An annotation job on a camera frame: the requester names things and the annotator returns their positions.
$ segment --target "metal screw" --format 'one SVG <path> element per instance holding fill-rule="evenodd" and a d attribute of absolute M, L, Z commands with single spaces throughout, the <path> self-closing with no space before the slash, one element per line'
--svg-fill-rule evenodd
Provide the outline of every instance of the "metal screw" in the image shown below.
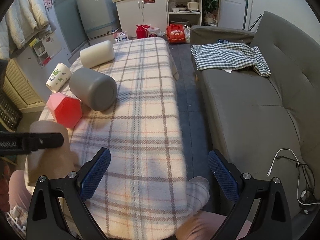
<path fill-rule="evenodd" d="M 70 173 L 68 174 L 68 177 L 69 177 L 70 179 L 74 178 L 75 176 L 77 176 L 77 173 L 76 173 L 75 171 L 72 171 L 72 172 L 70 172 Z"/>
<path fill-rule="evenodd" d="M 244 179 L 251 179 L 251 175 L 250 175 L 249 173 L 244 173 L 244 174 L 242 174 L 242 177 L 243 177 Z"/>
<path fill-rule="evenodd" d="M 277 178 L 277 177 L 274 177 L 273 178 L 273 182 L 276 183 L 276 184 L 279 184 L 280 183 L 280 179 Z"/>
<path fill-rule="evenodd" d="M 44 182 L 44 181 L 45 181 L 45 176 L 41 176 L 41 177 L 39 178 L 39 181 L 40 181 L 40 182 Z"/>

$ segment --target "gray sofa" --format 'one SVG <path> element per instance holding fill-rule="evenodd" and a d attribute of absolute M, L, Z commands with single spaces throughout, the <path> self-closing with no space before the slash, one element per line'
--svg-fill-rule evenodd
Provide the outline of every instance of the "gray sofa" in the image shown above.
<path fill-rule="evenodd" d="M 276 152 L 290 148 L 313 170 L 315 195 L 320 199 L 320 45 L 293 24 L 267 11 L 257 33 L 207 26 L 191 28 L 191 45 L 216 43 L 218 39 L 257 45 L 271 76 L 264 78 L 250 70 L 198 71 L 191 56 L 213 148 L 219 149 L 240 172 L 248 172 L 255 179 L 281 179 L 293 236 L 298 239 L 317 210 L 309 215 L 299 213 L 296 163 L 279 159 L 270 177 L 267 172 Z M 287 150 L 279 155 L 294 158 Z M 305 188 L 301 173 L 299 196 Z"/>

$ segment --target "person's leg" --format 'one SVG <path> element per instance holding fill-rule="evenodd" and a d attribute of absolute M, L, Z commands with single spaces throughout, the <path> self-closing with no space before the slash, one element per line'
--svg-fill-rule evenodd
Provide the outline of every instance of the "person's leg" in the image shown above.
<path fill-rule="evenodd" d="M 10 209 L 13 209 L 15 206 L 19 206 L 25 211 L 28 211 L 31 197 L 32 196 L 26 189 L 24 182 L 24 171 L 18 170 L 12 173 L 9 180 Z"/>
<path fill-rule="evenodd" d="M 176 232 L 178 240 L 210 240 L 219 229 L 226 216 L 205 211 L 199 211 L 191 217 Z M 247 235 L 251 222 L 246 220 L 237 239 Z"/>

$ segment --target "red thermos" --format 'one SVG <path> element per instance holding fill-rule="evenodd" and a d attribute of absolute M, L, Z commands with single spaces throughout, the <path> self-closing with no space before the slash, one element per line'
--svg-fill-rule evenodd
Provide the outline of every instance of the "red thermos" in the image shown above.
<path fill-rule="evenodd" d="M 148 31 L 141 25 L 137 25 L 137 39 L 147 38 L 148 37 Z"/>

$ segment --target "cabinet door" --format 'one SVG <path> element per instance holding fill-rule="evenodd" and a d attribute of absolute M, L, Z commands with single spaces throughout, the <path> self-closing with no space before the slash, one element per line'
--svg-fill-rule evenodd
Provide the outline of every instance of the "cabinet door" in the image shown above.
<path fill-rule="evenodd" d="M 53 58 L 61 51 L 61 44 L 55 33 L 51 33 L 48 37 L 46 37 L 42 41 L 42 44 L 45 48 L 45 51 L 51 58 Z"/>
<path fill-rule="evenodd" d="M 141 0 L 145 25 L 158 27 L 166 32 L 168 26 L 167 6 L 165 0 Z"/>
<path fill-rule="evenodd" d="M 129 37 L 136 37 L 138 24 L 143 24 L 142 4 L 140 0 L 124 0 L 116 3 L 121 29 Z"/>

